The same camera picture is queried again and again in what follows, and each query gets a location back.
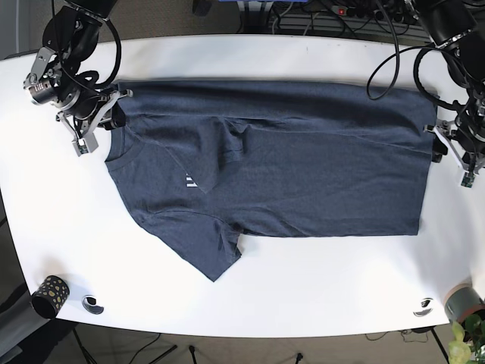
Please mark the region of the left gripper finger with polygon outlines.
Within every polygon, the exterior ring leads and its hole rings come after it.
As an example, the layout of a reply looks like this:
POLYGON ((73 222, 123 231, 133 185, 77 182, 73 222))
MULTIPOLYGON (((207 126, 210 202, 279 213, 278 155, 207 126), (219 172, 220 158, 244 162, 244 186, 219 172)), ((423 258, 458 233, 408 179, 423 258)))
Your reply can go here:
POLYGON ((448 154, 447 146, 437 137, 433 138, 432 145, 432 162, 440 163, 443 156, 448 154))

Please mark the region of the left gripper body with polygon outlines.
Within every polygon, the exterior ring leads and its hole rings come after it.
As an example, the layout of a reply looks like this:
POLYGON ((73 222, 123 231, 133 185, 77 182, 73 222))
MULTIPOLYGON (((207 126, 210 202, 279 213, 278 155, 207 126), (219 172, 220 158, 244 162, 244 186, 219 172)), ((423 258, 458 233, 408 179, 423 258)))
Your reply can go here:
POLYGON ((484 169, 484 136, 458 120, 438 119, 435 125, 426 125, 424 131, 438 137, 448 148, 448 154, 458 166, 458 182, 472 188, 475 178, 484 169))

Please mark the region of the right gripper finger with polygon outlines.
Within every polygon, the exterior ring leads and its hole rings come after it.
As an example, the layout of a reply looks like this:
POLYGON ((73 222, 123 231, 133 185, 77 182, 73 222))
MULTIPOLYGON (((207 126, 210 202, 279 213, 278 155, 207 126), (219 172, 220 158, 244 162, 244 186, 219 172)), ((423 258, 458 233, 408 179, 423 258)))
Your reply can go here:
POLYGON ((114 105, 110 110, 110 116, 106 121, 106 129, 114 130, 126 125, 126 115, 123 109, 119 105, 114 105))

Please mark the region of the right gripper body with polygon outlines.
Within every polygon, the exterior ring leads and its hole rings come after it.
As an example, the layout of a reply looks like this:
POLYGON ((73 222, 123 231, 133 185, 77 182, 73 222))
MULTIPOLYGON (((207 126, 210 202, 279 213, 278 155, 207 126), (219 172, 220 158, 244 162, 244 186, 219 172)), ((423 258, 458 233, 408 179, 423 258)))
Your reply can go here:
POLYGON ((59 110, 56 120, 60 121, 72 134, 72 145, 78 156, 94 152, 99 144, 94 132, 97 127, 106 129, 106 121, 114 105, 122 98, 132 97, 133 91, 109 89, 109 93, 89 96, 79 90, 69 93, 61 102, 56 100, 59 110))

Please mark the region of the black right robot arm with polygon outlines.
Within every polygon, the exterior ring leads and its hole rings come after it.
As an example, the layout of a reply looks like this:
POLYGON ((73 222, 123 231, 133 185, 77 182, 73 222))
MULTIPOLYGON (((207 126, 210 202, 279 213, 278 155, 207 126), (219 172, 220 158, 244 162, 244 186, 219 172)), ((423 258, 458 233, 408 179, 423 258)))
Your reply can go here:
POLYGON ((52 104, 58 109, 57 121, 73 137, 78 155, 94 152, 99 144, 95 129, 124 127, 126 115, 118 102, 131 97, 131 90, 117 90, 114 79, 120 69, 121 40, 110 20, 114 1, 67 1, 52 18, 42 36, 24 90, 35 105, 52 104), (81 64, 95 51, 99 31, 106 25, 114 37, 114 66, 106 80, 97 71, 81 71, 81 64))

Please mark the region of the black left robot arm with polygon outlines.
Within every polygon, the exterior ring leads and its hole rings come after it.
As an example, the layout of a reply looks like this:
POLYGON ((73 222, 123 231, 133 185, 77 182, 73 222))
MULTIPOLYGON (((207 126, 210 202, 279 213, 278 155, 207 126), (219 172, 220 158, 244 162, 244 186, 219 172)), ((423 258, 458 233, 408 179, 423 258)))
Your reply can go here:
POLYGON ((435 135, 433 161, 440 162, 450 151, 460 168, 461 185, 470 188, 484 168, 484 37, 462 1, 406 1, 405 6, 429 35, 431 43, 400 50, 397 33, 390 25, 395 52, 383 62, 396 60, 394 75, 380 95, 372 96, 371 81, 383 67, 379 64, 367 81, 367 96, 377 101, 390 93, 399 76, 400 55, 417 49, 412 75, 418 92, 435 106, 456 113, 453 121, 438 121, 424 128, 435 135), (466 103, 445 102, 426 91, 419 78, 419 67, 429 52, 442 55, 452 81, 466 91, 466 103))

